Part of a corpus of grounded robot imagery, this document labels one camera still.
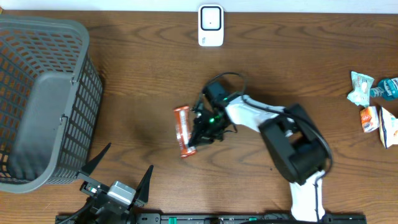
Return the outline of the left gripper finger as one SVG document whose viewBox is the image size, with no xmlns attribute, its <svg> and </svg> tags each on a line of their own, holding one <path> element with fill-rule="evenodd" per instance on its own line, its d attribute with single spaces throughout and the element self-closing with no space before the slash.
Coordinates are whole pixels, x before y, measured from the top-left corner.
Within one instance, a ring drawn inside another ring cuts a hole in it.
<svg viewBox="0 0 398 224">
<path fill-rule="evenodd" d="M 105 148 L 92 160 L 87 162 L 81 169 L 80 169 L 80 176 L 90 176 L 91 173 L 95 170 L 96 166 L 100 163 L 104 155 L 107 153 L 109 148 L 111 147 L 111 143 L 109 142 Z"/>
<path fill-rule="evenodd" d="M 150 165 L 141 179 L 134 196 L 134 206 L 143 207 L 149 200 L 150 179 L 152 176 L 154 166 Z"/>
</svg>

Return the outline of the red Top candy bar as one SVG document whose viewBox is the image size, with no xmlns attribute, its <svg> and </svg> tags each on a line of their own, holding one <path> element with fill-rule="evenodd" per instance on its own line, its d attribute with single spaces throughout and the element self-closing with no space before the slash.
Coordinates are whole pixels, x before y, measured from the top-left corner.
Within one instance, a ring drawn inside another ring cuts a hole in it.
<svg viewBox="0 0 398 224">
<path fill-rule="evenodd" d="M 182 159 L 197 153 L 197 149 L 195 146 L 189 146 L 189 140 L 191 138 L 190 125 L 188 121 L 189 112 L 190 107 L 188 105 L 174 109 L 174 116 L 176 119 L 175 129 L 177 141 L 180 147 L 180 157 Z"/>
</svg>

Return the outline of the light blue snack pouch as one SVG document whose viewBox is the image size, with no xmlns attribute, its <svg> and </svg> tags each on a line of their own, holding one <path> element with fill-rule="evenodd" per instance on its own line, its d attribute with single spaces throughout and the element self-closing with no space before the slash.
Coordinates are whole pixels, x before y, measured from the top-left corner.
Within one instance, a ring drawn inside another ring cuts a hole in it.
<svg viewBox="0 0 398 224">
<path fill-rule="evenodd" d="M 370 89 L 374 79 L 368 75 L 351 72 L 353 90 L 348 94 L 347 99 L 356 106 L 368 107 L 370 104 Z"/>
</svg>

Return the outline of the orange small carton box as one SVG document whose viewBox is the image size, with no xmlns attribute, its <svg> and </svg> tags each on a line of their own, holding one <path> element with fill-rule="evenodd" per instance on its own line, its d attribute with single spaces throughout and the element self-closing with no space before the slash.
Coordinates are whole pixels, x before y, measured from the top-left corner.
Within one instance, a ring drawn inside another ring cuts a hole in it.
<svg viewBox="0 0 398 224">
<path fill-rule="evenodd" d="M 379 128 L 377 108 L 368 106 L 360 111 L 361 125 L 365 133 L 370 133 Z"/>
</svg>

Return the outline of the orange noodle snack packet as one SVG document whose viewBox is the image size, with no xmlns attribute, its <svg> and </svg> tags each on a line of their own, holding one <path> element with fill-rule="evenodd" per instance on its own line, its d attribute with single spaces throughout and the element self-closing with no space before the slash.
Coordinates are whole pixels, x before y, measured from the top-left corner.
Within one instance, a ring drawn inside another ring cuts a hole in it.
<svg viewBox="0 0 398 224">
<path fill-rule="evenodd" d="M 397 118 L 381 107 L 379 111 L 379 134 L 383 146 L 388 149 L 397 145 Z"/>
</svg>

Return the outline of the blue glass bottle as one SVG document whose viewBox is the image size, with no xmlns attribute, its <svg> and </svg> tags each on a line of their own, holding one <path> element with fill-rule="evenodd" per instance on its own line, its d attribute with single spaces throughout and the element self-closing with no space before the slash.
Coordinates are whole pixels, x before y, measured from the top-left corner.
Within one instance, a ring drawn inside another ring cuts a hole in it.
<svg viewBox="0 0 398 224">
<path fill-rule="evenodd" d="M 381 80 L 377 84 L 377 87 L 370 89 L 370 97 L 382 97 L 387 101 L 397 99 L 397 78 L 385 78 Z"/>
</svg>

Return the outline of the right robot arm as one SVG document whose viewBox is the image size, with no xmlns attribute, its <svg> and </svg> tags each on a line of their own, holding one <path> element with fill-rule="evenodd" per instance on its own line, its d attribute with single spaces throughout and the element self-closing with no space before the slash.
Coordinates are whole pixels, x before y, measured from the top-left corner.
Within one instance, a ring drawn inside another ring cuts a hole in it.
<svg viewBox="0 0 398 224">
<path fill-rule="evenodd" d="M 248 95 L 202 94 L 193 112 L 188 146 L 222 141 L 228 126 L 245 126 L 258 132 L 281 176 L 289 182 L 294 219 L 320 223 L 322 179 L 333 158 L 330 147 L 300 105 L 270 106 Z"/>
</svg>

